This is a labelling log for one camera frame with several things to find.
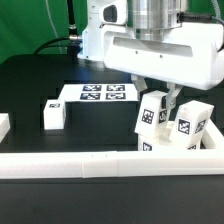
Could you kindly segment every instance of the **robot end effector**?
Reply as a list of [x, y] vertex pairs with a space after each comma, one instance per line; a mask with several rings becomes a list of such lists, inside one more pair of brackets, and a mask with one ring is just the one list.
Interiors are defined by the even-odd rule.
[[138, 91], [145, 77], [167, 82], [172, 109], [181, 86], [207, 90], [224, 77], [223, 27], [186, 10], [187, 0], [89, 0], [78, 57], [133, 74]]

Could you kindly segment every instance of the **white block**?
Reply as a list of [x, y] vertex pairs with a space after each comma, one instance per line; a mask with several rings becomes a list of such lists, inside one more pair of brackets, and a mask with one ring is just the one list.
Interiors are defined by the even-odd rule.
[[211, 120], [208, 121], [207, 127], [202, 137], [202, 142], [206, 149], [224, 148], [224, 137]]
[[82, 177], [84, 153], [1, 153], [0, 178]]
[[4, 139], [9, 129], [9, 115], [6, 113], [0, 114], [0, 142]]
[[143, 96], [135, 132], [147, 138], [158, 137], [169, 120], [170, 110], [162, 109], [167, 93], [154, 91]]
[[48, 100], [44, 108], [44, 129], [63, 129], [66, 118], [63, 100]]
[[117, 176], [117, 152], [94, 152], [87, 155], [82, 162], [84, 178]]
[[224, 173], [223, 150], [118, 152], [118, 176], [211, 175]]
[[201, 141], [214, 106], [191, 101], [179, 107], [170, 140], [190, 147]]
[[165, 152], [168, 150], [186, 150], [186, 149], [200, 149], [201, 142], [195, 145], [185, 147], [178, 142], [171, 141], [169, 139], [174, 122], [169, 121], [167, 128], [163, 130], [161, 136], [157, 138], [146, 138], [138, 135], [138, 151], [161, 151]]

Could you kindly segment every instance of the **black cable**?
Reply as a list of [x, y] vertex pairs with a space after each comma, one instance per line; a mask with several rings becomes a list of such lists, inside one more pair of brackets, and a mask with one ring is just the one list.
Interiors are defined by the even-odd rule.
[[46, 48], [46, 46], [49, 46], [50, 44], [57, 43], [57, 42], [60, 42], [63, 40], [69, 40], [69, 37], [59, 37], [59, 38], [50, 40], [50, 41], [42, 44], [39, 48], [37, 48], [37, 50], [35, 50], [33, 54], [38, 54], [42, 49]]
[[69, 35], [77, 35], [77, 28], [75, 25], [75, 16], [72, 0], [67, 0], [67, 7], [68, 7], [68, 19], [69, 19]]
[[217, 18], [215, 16], [212, 16], [212, 19], [215, 20], [215, 21], [217, 21], [218, 23], [222, 24], [223, 27], [224, 27], [224, 21], [223, 20], [221, 20], [221, 19], [219, 19], [219, 18]]
[[42, 47], [38, 52], [36, 52], [36, 54], [38, 54], [40, 51], [46, 49], [46, 48], [54, 48], [54, 47], [67, 47], [67, 44], [59, 44], [59, 45], [48, 45], [48, 46], [44, 46]]
[[178, 22], [210, 23], [212, 21], [212, 17], [212, 14], [182, 12], [178, 15]]

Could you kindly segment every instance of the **black-and-white pattern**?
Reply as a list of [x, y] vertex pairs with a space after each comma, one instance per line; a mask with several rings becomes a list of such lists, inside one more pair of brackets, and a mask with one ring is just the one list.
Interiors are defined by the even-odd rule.
[[82, 91], [86, 92], [96, 92], [96, 91], [101, 91], [102, 85], [85, 85], [83, 86]]
[[167, 110], [161, 111], [159, 113], [159, 124], [165, 122], [166, 118], [167, 118]]
[[60, 107], [60, 103], [52, 103], [49, 105], [50, 108], [59, 108]]
[[80, 100], [100, 100], [100, 93], [82, 93]]
[[143, 112], [142, 121], [148, 124], [152, 124], [153, 117], [154, 117], [154, 112], [145, 109]]
[[125, 91], [125, 85], [107, 85], [107, 91]]
[[126, 94], [125, 93], [107, 93], [106, 100], [125, 100]]
[[204, 129], [205, 123], [206, 123], [206, 120], [201, 121], [201, 122], [198, 124], [198, 126], [197, 126], [197, 128], [196, 128], [196, 131], [195, 131], [195, 134], [198, 133], [198, 132], [200, 132], [200, 131], [202, 131], [202, 130]]
[[190, 128], [191, 128], [191, 123], [189, 121], [179, 119], [179, 122], [178, 122], [178, 131], [179, 132], [189, 135]]
[[143, 142], [143, 151], [152, 151], [152, 146]]
[[188, 148], [188, 149], [196, 149], [197, 147], [196, 147], [196, 145], [193, 145], [193, 146], [191, 146], [190, 148]]

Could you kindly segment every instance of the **green background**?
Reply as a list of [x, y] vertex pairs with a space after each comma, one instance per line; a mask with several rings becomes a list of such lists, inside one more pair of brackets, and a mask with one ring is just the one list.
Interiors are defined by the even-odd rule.
[[[87, 24], [86, 0], [73, 0], [73, 4], [78, 32], [81, 33]], [[223, 17], [224, 1], [219, 0], [219, 4]], [[58, 36], [67, 36], [66, 1], [49, 0], [49, 6]], [[210, 0], [191, 0], [189, 11], [213, 12], [213, 6]], [[0, 63], [12, 55], [31, 54], [40, 45], [54, 38], [45, 0], [0, 1]], [[47, 49], [42, 53], [60, 52], [58, 49]]]

